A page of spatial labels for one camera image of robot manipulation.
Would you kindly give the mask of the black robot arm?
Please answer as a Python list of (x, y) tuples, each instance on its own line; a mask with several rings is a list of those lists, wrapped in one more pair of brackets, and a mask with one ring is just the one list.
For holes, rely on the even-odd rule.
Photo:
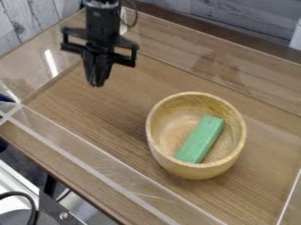
[(82, 0), (85, 27), (62, 27), (61, 50), (82, 58), (88, 84), (101, 87), (109, 78), (112, 64), (135, 67), (140, 46), (120, 34), (120, 24), (132, 28), (121, 19), (121, 0)]

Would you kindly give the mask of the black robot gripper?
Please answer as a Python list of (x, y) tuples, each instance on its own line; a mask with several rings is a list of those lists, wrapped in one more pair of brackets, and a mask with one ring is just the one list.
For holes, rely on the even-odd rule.
[(101, 87), (113, 63), (135, 66), (139, 45), (120, 34), (120, 1), (84, 1), (82, 6), (84, 28), (61, 28), (61, 50), (81, 56), (86, 82), (90, 86), (97, 84)]

